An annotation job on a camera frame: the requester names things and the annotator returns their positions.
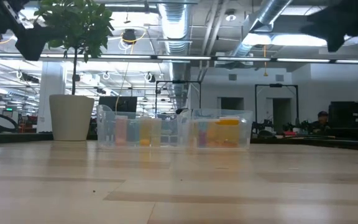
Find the desk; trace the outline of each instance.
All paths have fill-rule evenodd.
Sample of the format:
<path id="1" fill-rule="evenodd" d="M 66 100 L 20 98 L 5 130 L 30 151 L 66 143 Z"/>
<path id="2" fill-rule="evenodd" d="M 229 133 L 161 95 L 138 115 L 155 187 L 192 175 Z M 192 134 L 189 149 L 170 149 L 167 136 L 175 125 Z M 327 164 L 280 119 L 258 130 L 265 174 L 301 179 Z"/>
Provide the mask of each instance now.
<path id="1" fill-rule="evenodd" d="M 358 224 L 358 151 L 0 144 L 0 224 Z"/>

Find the clear plastic bin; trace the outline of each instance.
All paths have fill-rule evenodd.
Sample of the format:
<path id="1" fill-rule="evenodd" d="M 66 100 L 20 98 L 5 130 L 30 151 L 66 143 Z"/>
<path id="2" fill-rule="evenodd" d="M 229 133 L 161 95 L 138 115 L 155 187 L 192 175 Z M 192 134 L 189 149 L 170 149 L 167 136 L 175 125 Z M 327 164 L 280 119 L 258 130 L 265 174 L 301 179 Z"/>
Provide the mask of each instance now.
<path id="1" fill-rule="evenodd" d="M 180 139 L 186 147 L 249 148 L 252 111 L 198 109 L 180 116 Z"/>
<path id="2" fill-rule="evenodd" d="M 105 147 L 178 146 L 178 121 L 137 117 L 97 107 L 98 142 Z"/>

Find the pillar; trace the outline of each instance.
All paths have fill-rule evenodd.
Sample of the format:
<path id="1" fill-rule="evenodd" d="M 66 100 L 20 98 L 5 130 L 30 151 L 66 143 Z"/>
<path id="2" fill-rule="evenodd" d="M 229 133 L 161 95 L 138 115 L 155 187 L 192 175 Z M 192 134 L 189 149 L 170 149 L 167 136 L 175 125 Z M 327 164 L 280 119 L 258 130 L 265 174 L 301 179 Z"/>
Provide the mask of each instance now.
<path id="1" fill-rule="evenodd" d="M 37 133 L 52 131 L 49 96 L 65 94 L 67 71 L 60 62 L 43 62 Z"/>

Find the doorway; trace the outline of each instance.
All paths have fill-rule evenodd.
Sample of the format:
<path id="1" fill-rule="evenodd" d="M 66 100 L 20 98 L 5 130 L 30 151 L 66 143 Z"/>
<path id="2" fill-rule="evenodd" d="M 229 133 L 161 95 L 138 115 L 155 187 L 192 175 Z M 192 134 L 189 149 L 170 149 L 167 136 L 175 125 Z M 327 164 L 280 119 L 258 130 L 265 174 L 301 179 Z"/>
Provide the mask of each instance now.
<path id="1" fill-rule="evenodd" d="M 283 125 L 291 122 L 291 99 L 273 99 L 273 128 L 277 133 L 283 133 Z"/>
<path id="2" fill-rule="evenodd" d="M 244 110 L 244 99 L 237 97 L 220 97 L 220 106 L 222 110 Z"/>

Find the plant pot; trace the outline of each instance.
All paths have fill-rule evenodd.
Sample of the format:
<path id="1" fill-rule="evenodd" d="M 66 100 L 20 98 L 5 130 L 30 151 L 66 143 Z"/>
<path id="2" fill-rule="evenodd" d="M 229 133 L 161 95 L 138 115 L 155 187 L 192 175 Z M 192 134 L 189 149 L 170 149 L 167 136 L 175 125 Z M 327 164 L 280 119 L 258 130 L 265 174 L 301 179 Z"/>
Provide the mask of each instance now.
<path id="1" fill-rule="evenodd" d="M 53 139 L 85 141 L 90 127 L 94 99 L 75 95 L 50 95 Z"/>

